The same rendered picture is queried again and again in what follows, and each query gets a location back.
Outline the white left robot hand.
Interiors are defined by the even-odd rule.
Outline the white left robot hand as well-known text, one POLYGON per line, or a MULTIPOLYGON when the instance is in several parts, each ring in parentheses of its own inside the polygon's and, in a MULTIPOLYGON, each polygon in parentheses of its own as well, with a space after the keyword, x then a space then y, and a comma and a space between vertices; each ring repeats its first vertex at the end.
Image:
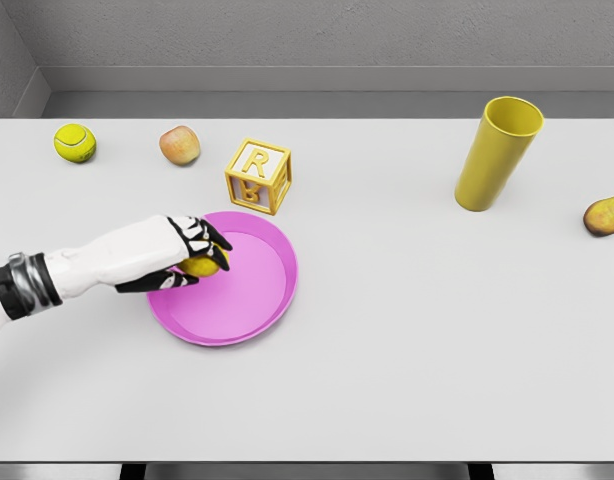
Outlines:
POLYGON ((97 281, 119 293, 143 293, 194 285, 198 278, 175 267, 206 257, 219 269, 230 269, 232 245, 204 218, 156 215, 100 238, 97 281))

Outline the yellow lemon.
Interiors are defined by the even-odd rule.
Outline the yellow lemon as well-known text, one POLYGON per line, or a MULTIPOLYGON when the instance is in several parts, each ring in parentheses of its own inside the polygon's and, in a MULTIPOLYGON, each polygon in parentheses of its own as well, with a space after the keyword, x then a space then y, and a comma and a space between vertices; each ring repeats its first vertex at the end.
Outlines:
POLYGON ((209 255, 185 259, 177 264, 177 268, 188 275, 198 278, 210 277, 221 270, 215 258, 209 255))

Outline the pink round plate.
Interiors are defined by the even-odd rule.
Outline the pink round plate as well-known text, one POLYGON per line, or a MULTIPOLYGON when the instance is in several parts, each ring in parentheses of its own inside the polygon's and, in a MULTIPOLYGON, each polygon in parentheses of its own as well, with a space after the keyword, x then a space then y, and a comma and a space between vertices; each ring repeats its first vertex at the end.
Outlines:
POLYGON ((288 237, 273 223, 236 211, 207 220, 232 244, 230 270, 195 285, 147 294, 155 319, 192 344, 218 347, 244 342, 271 327, 288 309, 298 261, 288 237))

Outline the red yellow apple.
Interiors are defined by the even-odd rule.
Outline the red yellow apple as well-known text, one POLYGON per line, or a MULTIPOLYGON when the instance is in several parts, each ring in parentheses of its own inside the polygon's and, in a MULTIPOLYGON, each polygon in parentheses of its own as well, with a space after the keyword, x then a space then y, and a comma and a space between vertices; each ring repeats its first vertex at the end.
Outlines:
POLYGON ((177 126, 159 139, 159 148, 171 163, 184 166, 196 160, 201 146, 196 133, 187 126, 177 126))

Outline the yellow tennis ball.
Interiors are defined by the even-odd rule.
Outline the yellow tennis ball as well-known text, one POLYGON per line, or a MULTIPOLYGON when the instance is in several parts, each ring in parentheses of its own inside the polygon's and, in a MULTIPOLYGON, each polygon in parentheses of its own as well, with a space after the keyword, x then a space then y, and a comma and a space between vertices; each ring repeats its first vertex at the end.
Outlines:
POLYGON ((88 161, 97 147, 93 133, 84 125, 76 123, 61 126, 54 134, 53 144, 57 154, 72 163, 88 161))

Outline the yellow letter block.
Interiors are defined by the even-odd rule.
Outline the yellow letter block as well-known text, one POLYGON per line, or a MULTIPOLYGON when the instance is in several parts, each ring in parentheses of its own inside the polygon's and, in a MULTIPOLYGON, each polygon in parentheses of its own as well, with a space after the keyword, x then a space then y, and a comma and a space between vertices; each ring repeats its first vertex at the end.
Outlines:
POLYGON ((245 138, 225 168, 233 204, 275 215, 292 184, 291 150, 245 138))

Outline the tall yellow cup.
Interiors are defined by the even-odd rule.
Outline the tall yellow cup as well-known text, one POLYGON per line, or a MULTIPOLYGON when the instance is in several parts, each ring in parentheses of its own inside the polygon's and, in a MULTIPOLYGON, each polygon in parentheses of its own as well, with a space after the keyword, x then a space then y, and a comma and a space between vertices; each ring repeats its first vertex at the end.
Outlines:
POLYGON ((457 203, 474 212, 489 209, 543 125, 542 112, 527 100, 490 100, 454 190, 457 203))

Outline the brown yellow pear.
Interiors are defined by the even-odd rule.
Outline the brown yellow pear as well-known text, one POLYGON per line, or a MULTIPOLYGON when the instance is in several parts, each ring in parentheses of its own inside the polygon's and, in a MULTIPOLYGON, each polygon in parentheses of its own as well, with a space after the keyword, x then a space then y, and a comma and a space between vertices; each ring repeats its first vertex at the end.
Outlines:
POLYGON ((583 223, 593 236, 614 234, 614 196, 592 203, 583 215, 583 223))

